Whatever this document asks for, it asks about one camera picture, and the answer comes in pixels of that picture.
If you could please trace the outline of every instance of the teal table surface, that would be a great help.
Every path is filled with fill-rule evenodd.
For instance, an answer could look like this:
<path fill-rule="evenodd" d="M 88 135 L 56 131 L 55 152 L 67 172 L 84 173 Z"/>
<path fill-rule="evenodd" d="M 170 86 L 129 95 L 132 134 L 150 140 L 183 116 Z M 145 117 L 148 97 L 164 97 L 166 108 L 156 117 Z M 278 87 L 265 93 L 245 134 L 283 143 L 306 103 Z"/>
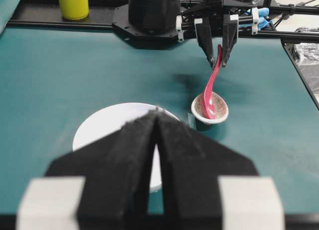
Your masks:
<path fill-rule="evenodd" d="M 211 74 L 195 40 L 145 50 L 110 32 L 6 28 L 0 56 L 0 214 L 16 212 L 29 180 L 71 151 L 94 112 L 143 102 L 187 123 Z M 197 122 L 197 130 L 273 177 L 286 213 L 319 212 L 319 111 L 281 42 L 240 39 L 215 91 L 229 118 Z M 160 193 L 153 194 L 150 212 L 161 211 Z"/>

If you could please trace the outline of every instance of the yellow cup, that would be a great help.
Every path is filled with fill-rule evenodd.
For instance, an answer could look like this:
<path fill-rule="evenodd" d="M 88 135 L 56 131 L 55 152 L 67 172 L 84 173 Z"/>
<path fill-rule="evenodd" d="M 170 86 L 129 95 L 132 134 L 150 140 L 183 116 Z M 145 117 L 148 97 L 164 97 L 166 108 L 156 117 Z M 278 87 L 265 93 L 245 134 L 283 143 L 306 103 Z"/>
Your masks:
<path fill-rule="evenodd" d="M 89 0 L 59 0 L 59 4 L 66 19 L 83 19 L 89 14 Z"/>

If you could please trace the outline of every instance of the black motor housing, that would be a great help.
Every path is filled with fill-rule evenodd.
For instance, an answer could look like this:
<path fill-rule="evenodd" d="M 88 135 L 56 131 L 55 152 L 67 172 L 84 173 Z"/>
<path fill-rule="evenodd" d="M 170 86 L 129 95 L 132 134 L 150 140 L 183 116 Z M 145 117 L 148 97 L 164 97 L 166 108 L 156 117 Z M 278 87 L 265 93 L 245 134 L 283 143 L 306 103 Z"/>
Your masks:
<path fill-rule="evenodd" d="M 164 33 L 175 28 L 180 0 L 129 0 L 129 22 L 141 31 Z"/>

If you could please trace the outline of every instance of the white plate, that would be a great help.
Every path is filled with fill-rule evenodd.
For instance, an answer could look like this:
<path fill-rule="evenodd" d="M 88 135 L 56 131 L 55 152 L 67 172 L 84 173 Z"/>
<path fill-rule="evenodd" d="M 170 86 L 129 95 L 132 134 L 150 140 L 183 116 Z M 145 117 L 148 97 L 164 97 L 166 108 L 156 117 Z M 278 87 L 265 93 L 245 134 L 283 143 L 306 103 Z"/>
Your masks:
<path fill-rule="evenodd" d="M 76 151 L 90 143 L 95 142 L 111 133 L 116 132 L 125 125 L 126 122 L 146 115 L 150 110 L 165 111 L 168 115 L 178 119 L 167 110 L 144 103 L 123 103 L 112 105 L 101 109 L 88 117 L 76 131 L 73 139 L 73 151 Z M 150 182 L 150 192 L 161 188 L 160 177 L 160 156 L 157 146 L 155 146 L 153 167 Z"/>

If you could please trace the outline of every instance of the pink spoon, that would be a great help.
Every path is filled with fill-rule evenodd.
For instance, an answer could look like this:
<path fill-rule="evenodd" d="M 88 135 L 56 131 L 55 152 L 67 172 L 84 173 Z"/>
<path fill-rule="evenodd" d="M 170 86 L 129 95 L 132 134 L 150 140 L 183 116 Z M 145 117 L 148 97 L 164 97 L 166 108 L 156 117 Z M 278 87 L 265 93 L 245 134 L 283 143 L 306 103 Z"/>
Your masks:
<path fill-rule="evenodd" d="M 218 71 L 220 69 L 221 64 L 221 57 L 223 55 L 223 49 L 221 45 L 218 45 L 218 56 L 217 56 L 217 63 L 215 65 L 215 68 L 213 70 L 213 73 L 211 74 L 208 83 L 204 89 L 204 92 L 202 94 L 202 113 L 205 118 L 207 119 L 216 119 L 215 114 L 215 107 L 213 104 L 213 87 L 215 79 L 218 75 Z"/>

